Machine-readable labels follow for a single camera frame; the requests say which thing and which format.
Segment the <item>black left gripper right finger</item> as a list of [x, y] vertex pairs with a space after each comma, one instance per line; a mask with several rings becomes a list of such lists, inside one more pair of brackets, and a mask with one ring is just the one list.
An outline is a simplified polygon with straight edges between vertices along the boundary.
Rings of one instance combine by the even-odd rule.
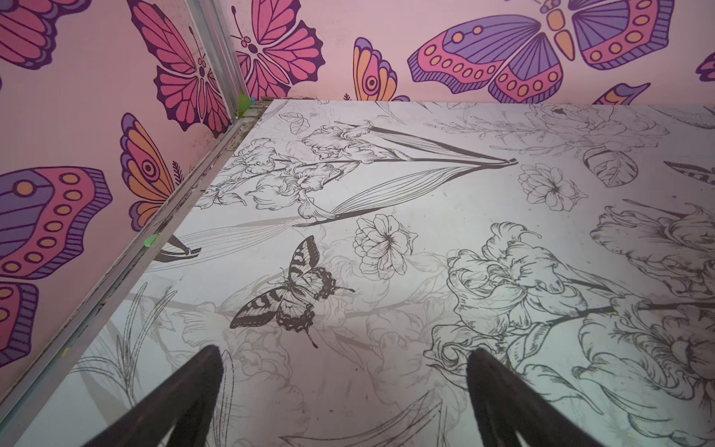
[[598, 446], [487, 350], [467, 358], [467, 389], [485, 446]]

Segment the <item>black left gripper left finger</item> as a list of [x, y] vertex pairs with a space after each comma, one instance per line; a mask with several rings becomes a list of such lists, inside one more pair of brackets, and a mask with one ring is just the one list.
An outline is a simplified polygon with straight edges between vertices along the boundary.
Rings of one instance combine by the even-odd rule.
[[223, 381], [217, 346], [205, 346], [126, 415], [86, 443], [90, 447], [203, 446]]

